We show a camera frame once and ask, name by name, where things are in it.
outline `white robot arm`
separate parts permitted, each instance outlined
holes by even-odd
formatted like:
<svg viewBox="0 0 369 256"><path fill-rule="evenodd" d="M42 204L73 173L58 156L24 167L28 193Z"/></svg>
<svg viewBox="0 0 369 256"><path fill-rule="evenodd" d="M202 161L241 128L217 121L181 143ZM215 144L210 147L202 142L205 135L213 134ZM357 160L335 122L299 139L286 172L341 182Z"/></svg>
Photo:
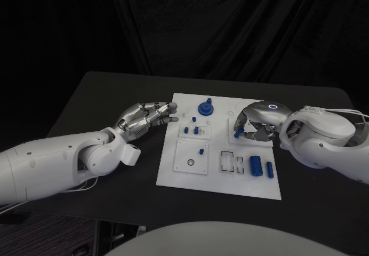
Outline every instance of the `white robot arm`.
<svg viewBox="0 0 369 256"><path fill-rule="evenodd" d="M142 151L129 144L152 126L177 122L177 103L139 103L115 127L35 140L0 153L0 205L45 198L107 175L120 162L135 165Z"/></svg>
<svg viewBox="0 0 369 256"><path fill-rule="evenodd" d="M270 141L279 133L282 148L305 165L316 169L331 167L351 179L369 184L369 123L352 124L328 111L361 114L357 110L311 106L292 112L276 102L256 102L239 116L236 137ZM257 132L244 132L249 119Z"/></svg>

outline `black table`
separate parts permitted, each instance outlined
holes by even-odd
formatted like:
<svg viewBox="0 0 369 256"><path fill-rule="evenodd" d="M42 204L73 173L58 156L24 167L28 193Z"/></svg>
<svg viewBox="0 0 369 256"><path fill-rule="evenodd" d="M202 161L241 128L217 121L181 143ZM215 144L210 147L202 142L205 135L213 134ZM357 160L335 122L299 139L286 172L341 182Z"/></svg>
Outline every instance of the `black table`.
<svg viewBox="0 0 369 256"><path fill-rule="evenodd" d="M172 101L175 92L273 100L293 110L305 105L354 108L337 88L90 72L50 136L100 131L135 103ZM306 167L276 141L282 201L156 186L165 135L166 126L151 129L133 142L142 149L138 165L120 164L91 190L58 194L21 208L153 227L190 221L241 222L369 254L369 185L332 169Z"/></svg>

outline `blue object in robot hand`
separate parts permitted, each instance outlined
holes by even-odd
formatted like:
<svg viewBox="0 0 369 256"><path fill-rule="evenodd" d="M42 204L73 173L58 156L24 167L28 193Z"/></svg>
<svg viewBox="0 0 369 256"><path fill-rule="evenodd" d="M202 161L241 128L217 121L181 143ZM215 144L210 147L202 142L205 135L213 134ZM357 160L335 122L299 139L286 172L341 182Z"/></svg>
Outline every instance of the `blue object in robot hand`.
<svg viewBox="0 0 369 256"><path fill-rule="evenodd" d="M262 159L260 156L250 157L250 167L251 167L251 175L263 176L263 167L262 167Z"/></svg>
<svg viewBox="0 0 369 256"><path fill-rule="evenodd" d="M269 178L273 179L273 178L275 178L275 174L273 174L273 165L272 165L272 162L267 162L267 170L269 170Z"/></svg>
<svg viewBox="0 0 369 256"><path fill-rule="evenodd" d="M208 101L200 104L200 113L204 116L210 116L214 113L214 105L213 105L213 99L208 98Z"/></svg>
<svg viewBox="0 0 369 256"><path fill-rule="evenodd" d="M244 133L244 131L246 131L244 127L240 127L240 128L239 128L239 131L237 131L237 133L236 133L236 138L240 137L240 135Z"/></svg>

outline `gray floor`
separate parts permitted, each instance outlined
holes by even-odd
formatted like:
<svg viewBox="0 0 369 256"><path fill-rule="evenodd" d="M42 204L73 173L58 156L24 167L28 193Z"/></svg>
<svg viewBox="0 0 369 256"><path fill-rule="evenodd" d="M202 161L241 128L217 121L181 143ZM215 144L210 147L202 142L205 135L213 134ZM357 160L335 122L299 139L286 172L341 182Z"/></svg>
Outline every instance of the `gray floor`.
<svg viewBox="0 0 369 256"><path fill-rule="evenodd" d="M84 244L93 255L96 220L27 214L30 218L22 224L0 225L2 256L66 256Z"/></svg>

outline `robotic hand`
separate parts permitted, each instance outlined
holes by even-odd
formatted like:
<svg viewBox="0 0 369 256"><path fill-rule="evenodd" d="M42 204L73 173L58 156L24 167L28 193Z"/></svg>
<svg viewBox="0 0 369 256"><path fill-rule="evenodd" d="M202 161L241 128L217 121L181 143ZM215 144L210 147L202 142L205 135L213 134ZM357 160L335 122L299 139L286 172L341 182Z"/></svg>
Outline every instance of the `robotic hand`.
<svg viewBox="0 0 369 256"><path fill-rule="evenodd" d="M168 116L177 108L174 102L139 103L125 111L113 128L35 140L2 152L0 205L66 191L112 173L120 162L135 165L142 151L129 142L152 126L179 120Z"/></svg>
<svg viewBox="0 0 369 256"><path fill-rule="evenodd" d="M270 141L279 133L282 148L305 165L316 169L331 167L350 178L369 183L369 122L352 124L328 111L362 115L357 110L311 106L293 112L276 102L256 102L239 115L236 137ZM257 132L244 130L249 119Z"/></svg>

